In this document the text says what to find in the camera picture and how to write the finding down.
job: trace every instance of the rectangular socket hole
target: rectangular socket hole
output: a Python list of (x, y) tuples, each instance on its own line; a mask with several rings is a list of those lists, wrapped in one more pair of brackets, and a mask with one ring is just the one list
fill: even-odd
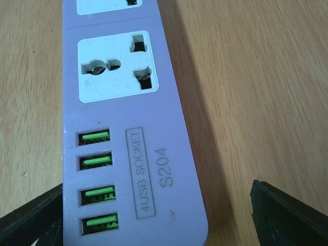
[(140, 88), (142, 90), (146, 90), (146, 89), (151, 89), (152, 88), (152, 82), (151, 82), (151, 69), (149, 67), (147, 67), (146, 69), (143, 70), (136, 70), (133, 71), (134, 76), (136, 77), (136, 79), (138, 80), (139, 84), (140, 84)]
[(137, 4), (137, 0), (126, 0), (126, 1), (127, 1), (128, 6)]
[(144, 36), (142, 34), (132, 36), (132, 46), (130, 50), (131, 52), (147, 51), (147, 45), (145, 44), (145, 40), (143, 37)]
[(78, 145), (89, 145), (110, 140), (109, 130), (87, 132), (78, 135)]
[(82, 220), (83, 235), (118, 229), (117, 213)]
[(82, 206), (115, 199), (115, 186), (100, 187), (97, 189), (81, 191)]
[(112, 153), (90, 155), (79, 158), (80, 170), (100, 168), (113, 165)]

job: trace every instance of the wooden surface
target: wooden surface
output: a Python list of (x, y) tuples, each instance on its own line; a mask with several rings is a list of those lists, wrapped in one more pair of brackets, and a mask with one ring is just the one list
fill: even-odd
[[(258, 245), (265, 180), (328, 214), (327, 0), (160, 0), (209, 220)], [(0, 217), (62, 181), (61, 2), (0, 1)]]

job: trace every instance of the purple power strip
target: purple power strip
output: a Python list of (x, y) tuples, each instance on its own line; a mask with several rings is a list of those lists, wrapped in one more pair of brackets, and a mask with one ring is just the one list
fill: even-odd
[[(86, 15), (76, 6), (63, 2), (64, 245), (203, 245), (208, 222), (157, 1)], [(141, 30), (158, 90), (82, 103), (79, 41)], [(104, 130), (110, 137), (92, 135)], [(104, 166), (83, 162), (91, 157)], [(94, 195), (104, 187), (114, 192)]]

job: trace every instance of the green usb port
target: green usb port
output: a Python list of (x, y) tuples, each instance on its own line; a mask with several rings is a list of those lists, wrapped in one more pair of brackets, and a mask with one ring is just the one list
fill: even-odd
[(82, 220), (83, 235), (118, 229), (117, 213)]
[(113, 165), (112, 153), (80, 157), (79, 163), (80, 170)]
[(97, 131), (97, 132), (88, 132), (78, 135), (78, 145), (89, 145), (95, 144), (97, 142), (109, 141), (109, 130)]
[(96, 202), (115, 200), (115, 186), (108, 186), (98, 189), (81, 191), (81, 205)]

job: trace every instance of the wooden table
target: wooden table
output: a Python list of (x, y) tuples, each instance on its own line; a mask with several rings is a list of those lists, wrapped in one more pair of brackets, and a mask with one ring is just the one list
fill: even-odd
[[(328, 214), (328, 2), (160, 0), (209, 220), (258, 245), (265, 180)], [(0, 1), (0, 216), (62, 181), (60, 1)]]

